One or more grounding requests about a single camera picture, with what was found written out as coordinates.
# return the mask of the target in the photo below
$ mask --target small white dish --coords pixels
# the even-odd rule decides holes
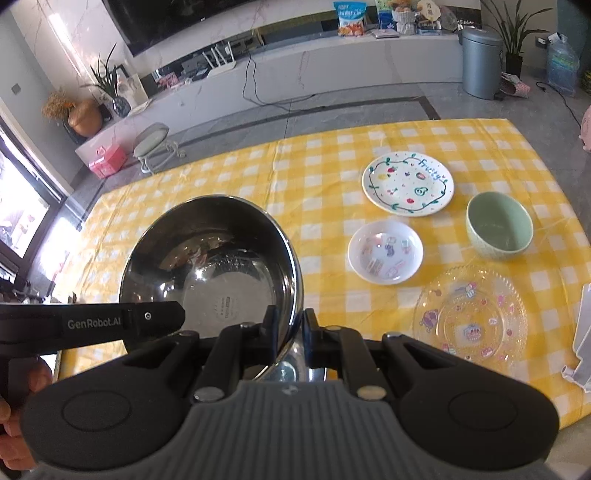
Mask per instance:
[[[396,285],[412,277],[423,262],[423,243],[404,223],[380,220],[361,227],[349,242],[349,263],[364,280]]]
[[[423,217],[452,201],[454,183],[445,166],[418,152],[390,152],[363,171],[363,192],[388,213]]]

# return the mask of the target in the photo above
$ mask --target snack package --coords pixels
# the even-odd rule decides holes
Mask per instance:
[[[394,5],[394,0],[375,0],[375,6],[378,10],[378,23],[382,30],[394,29],[394,20],[392,19]]]
[[[360,37],[365,34],[363,18],[367,10],[364,2],[335,2],[336,13],[339,16],[339,35],[342,37]]]

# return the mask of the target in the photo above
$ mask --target human hand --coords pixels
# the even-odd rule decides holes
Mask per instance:
[[[51,384],[51,369],[39,358],[28,373],[29,390],[35,394]],[[36,466],[29,447],[22,438],[22,409],[12,411],[10,405],[0,397],[0,423],[4,425],[6,434],[0,435],[0,459],[10,470],[30,470]]]

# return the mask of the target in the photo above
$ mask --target storage box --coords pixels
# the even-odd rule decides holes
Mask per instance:
[[[100,147],[96,154],[99,158],[88,167],[100,179],[105,179],[117,173],[127,160],[127,153],[117,144],[111,145],[107,150]]]

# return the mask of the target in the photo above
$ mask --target pink bag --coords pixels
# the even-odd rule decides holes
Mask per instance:
[[[591,106],[585,112],[583,123],[581,124],[581,134],[579,136],[583,140],[583,150],[591,152]]]

